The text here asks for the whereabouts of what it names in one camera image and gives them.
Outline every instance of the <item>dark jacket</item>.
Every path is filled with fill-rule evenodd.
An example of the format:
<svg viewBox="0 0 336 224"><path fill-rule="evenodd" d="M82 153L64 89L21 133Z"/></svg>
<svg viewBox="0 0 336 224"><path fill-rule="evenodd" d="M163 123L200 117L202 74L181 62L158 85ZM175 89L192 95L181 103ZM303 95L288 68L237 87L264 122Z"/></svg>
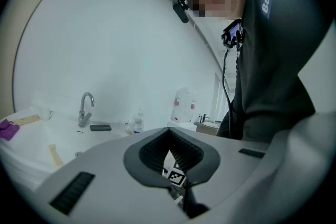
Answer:
<svg viewBox="0 0 336 224"><path fill-rule="evenodd" d="M298 72L330 21L317 0L246 0L246 35L231 103L234 139L270 142L278 131L314 113ZM217 135L229 137L228 114Z"/></svg>

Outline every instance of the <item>purple cloth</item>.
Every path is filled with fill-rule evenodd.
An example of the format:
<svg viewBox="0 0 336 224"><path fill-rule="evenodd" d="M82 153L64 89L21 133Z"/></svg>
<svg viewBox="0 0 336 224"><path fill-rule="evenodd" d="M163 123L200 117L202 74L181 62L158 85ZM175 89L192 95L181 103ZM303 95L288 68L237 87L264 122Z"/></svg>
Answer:
<svg viewBox="0 0 336 224"><path fill-rule="evenodd" d="M9 141L13 138L19 129L19 125L13 125L10 124L8 120L4 120L2 123L0 123L0 138L4 138Z"/></svg>
<svg viewBox="0 0 336 224"><path fill-rule="evenodd" d="M0 130L7 129L9 125L10 125L9 121L5 119L2 123L0 123Z"/></svg>

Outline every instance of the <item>black cable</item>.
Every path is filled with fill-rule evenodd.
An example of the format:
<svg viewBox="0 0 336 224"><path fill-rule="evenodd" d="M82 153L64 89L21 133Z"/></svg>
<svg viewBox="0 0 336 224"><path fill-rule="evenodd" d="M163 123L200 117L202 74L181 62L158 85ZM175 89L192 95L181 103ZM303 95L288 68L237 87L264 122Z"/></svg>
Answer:
<svg viewBox="0 0 336 224"><path fill-rule="evenodd" d="M223 66L223 75L222 75L222 84L223 84L223 89L224 89L224 93L226 96L226 101L227 101L227 105L229 108L229 133L230 133L230 138L232 138L232 110L231 110L231 103L230 103L230 99L229 96L227 95L226 89L225 89L225 84L224 84L224 78L225 78L225 68L226 68L226 57L227 54L229 53L229 51L227 50L224 56L224 66Z"/></svg>

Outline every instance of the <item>black phone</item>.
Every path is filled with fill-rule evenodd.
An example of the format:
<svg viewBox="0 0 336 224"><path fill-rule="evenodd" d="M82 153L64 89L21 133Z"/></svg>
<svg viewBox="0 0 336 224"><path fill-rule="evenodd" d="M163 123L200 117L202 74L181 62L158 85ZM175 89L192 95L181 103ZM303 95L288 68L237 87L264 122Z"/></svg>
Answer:
<svg viewBox="0 0 336 224"><path fill-rule="evenodd" d="M111 131L111 126L109 125L90 125L91 131Z"/></svg>
<svg viewBox="0 0 336 224"><path fill-rule="evenodd" d="M223 30L222 41L226 48L232 49L239 43L240 37L238 35L240 35L242 30L241 22L241 19L236 19Z"/></svg>

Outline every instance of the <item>faucet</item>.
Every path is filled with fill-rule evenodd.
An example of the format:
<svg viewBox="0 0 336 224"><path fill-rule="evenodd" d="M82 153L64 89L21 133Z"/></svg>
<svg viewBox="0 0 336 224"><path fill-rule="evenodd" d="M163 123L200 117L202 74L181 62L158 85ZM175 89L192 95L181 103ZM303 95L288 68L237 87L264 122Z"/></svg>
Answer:
<svg viewBox="0 0 336 224"><path fill-rule="evenodd" d="M88 113L88 114L85 115L84 102L85 102L85 97L86 96L90 97L91 106L95 106L95 100L94 100L92 94L89 93L89 92L84 93L83 96L82 96L82 101L80 103L80 111L79 111L79 116L78 116L78 126L80 126L80 127L84 127L85 124L88 122L89 118L92 116L91 113Z"/></svg>
<svg viewBox="0 0 336 224"><path fill-rule="evenodd" d="M199 121L200 123L204 122L205 121L205 118L207 119L210 119L209 117L206 116L206 114L203 115L203 119L202 119L202 116L201 116L201 120Z"/></svg>

